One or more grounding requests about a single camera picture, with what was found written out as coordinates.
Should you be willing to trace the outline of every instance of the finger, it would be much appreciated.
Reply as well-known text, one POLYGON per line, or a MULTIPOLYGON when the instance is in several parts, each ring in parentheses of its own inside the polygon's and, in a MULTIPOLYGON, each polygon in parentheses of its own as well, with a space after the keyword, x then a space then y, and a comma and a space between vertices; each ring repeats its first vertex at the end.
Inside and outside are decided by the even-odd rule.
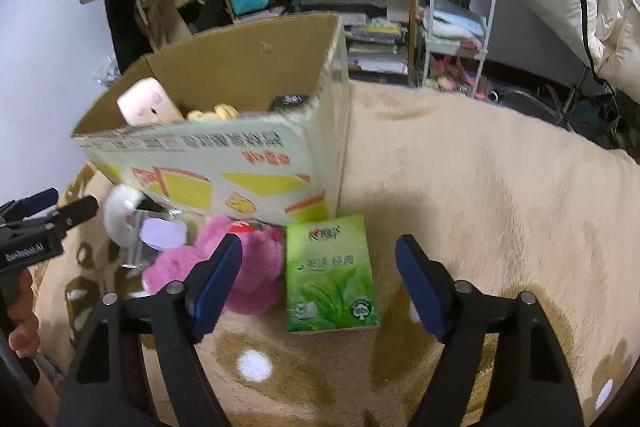
POLYGON ((38 352, 40 347, 40 336, 37 335, 29 344, 18 349, 15 354, 21 359, 32 357, 38 352))
POLYGON ((20 273, 18 285, 20 286, 20 293, 25 293, 27 290, 31 289, 31 285, 33 285, 33 277, 31 277, 31 272, 28 268, 25 268, 22 270, 22 273, 20 273))
POLYGON ((21 322, 9 335, 9 347, 14 351, 19 351, 29 346, 38 337, 39 325, 38 318, 33 314, 27 320, 21 322))
POLYGON ((28 287, 6 309, 6 314, 13 321, 23 321, 33 315, 33 291, 28 287))

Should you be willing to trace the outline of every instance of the pink toy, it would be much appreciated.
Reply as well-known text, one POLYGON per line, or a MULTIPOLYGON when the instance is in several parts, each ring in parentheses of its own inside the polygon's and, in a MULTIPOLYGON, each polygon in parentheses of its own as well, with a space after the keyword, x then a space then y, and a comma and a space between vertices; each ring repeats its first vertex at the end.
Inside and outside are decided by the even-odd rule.
POLYGON ((242 315, 267 311, 284 292, 284 242, 282 232, 255 219, 212 218, 198 234, 193 247, 167 250, 144 271, 145 289, 156 293, 171 281, 184 281, 197 263, 213 254, 227 233, 240 238, 242 266, 226 299, 225 310, 242 315))
POLYGON ((129 125, 184 120, 160 82, 144 78, 118 97, 118 108, 129 125))

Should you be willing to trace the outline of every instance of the white dot on blanket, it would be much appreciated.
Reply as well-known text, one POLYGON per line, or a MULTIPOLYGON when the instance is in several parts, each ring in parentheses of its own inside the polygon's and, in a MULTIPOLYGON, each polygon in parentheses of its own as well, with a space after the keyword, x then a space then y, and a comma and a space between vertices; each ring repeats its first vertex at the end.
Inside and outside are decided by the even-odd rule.
POLYGON ((418 310, 415 309, 413 301, 409 301, 409 316, 413 322, 420 322, 420 315, 418 315, 418 310))
POLYGON ((238 373, 250 382, 262 382, 271 376, 273 364, 264 353, 247 349, 238 358, 238 373))
POLYGON ((611 394, 611 391, 613 391, 613 380, 609 378, 596 399, 596 410, 602 407, 602 405, 607 401, 607 398, 611 394))

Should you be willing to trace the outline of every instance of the cardboard box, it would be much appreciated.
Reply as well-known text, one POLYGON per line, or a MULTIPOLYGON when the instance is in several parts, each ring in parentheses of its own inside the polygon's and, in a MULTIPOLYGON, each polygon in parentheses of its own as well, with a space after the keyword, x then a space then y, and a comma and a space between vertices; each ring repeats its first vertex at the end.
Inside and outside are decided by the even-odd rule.
POLYGON ((284 225, 335 215, 350 111, 346 44, 333 14, 228 26, 146 55, 72 137, 114 183, 202 214, 284 225), (186 115, 233 105, 234 120, 127 126, 116 99, 155 77, 186 115), (275 96, 306 94, 268 112, 275 96))

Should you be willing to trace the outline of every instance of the purple object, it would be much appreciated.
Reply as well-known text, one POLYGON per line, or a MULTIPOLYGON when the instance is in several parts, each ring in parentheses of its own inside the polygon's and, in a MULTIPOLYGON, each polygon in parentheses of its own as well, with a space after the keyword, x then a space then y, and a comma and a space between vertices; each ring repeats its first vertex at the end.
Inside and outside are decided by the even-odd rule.
POLYGON ((140 239, 155 250, 181 247, 187 242, 187 225, 182 221, 166 221, 148 217, 142 222, 140 239))

